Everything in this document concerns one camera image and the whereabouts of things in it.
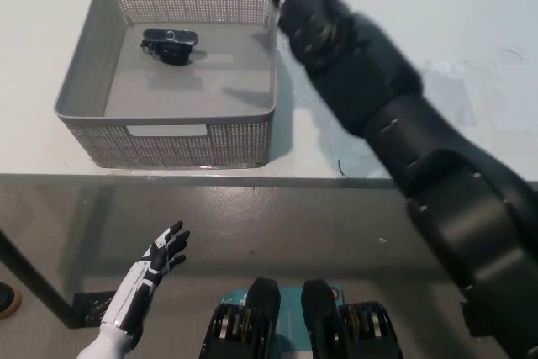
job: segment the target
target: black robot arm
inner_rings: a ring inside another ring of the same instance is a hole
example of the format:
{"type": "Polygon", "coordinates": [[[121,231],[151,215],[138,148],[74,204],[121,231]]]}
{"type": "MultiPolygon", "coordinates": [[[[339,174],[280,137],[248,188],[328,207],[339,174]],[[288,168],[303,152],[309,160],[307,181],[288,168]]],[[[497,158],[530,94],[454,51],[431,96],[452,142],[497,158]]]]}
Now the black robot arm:
{"type": "Polygon", "coordinates": [[[371,146],[408,213],[467,301],[513,358],[538,357],[538,209],[514,172],[423,97],[393,42],[341,0],[274,0],[314,88],[371,146]]]}

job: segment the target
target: white wrist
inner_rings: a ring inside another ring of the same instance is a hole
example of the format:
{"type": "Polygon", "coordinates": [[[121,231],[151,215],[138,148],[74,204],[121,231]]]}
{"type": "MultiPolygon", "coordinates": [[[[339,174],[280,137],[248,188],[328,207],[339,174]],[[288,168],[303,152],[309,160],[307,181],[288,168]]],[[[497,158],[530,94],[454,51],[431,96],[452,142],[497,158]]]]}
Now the white wrist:
{"type": "Polygon", "coordinates": [[[122,359],[129,350],[129,344],[129,337],[121,329],[110,324],[101,324],[99,336],[77,359],[122,359]]]}

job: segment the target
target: black table leg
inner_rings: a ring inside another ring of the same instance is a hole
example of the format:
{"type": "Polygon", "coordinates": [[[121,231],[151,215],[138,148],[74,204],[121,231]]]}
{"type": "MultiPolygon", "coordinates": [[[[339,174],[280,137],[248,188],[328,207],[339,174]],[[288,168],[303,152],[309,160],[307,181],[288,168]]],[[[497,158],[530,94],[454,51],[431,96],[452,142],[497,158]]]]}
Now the black table leg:
{"type": "Polygon", "coordinates": [[[83,317],[35,270],[23,254],[0,231],[0,261],[55,314],[67,328],[84,327],[83,317]]]}

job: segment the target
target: black shoe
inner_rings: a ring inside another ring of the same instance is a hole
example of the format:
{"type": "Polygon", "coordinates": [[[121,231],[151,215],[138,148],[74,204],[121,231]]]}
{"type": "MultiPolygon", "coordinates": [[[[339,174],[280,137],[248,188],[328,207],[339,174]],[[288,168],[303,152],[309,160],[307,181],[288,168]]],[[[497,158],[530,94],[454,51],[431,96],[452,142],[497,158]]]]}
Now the black shoe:
{"type": "Polygon", "coordinates": [[[0,282],[0,319],[6,319],[17,311],[21,300],[18,290],[0,282]]]}

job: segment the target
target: gray plastic basket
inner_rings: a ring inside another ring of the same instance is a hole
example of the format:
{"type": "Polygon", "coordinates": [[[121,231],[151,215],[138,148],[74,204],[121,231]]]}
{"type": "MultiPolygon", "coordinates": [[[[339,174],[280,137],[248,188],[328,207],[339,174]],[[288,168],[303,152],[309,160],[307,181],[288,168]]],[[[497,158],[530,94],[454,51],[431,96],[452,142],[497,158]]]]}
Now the gray plastic basket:
{"type": "Polygon", "coordinates": [[[92,0],[55,111],[101,167],[262,166],[275,52],[271,0],[92,0]],[[142,52],[149,27],[196,31],[193,63],[142,52]]]}

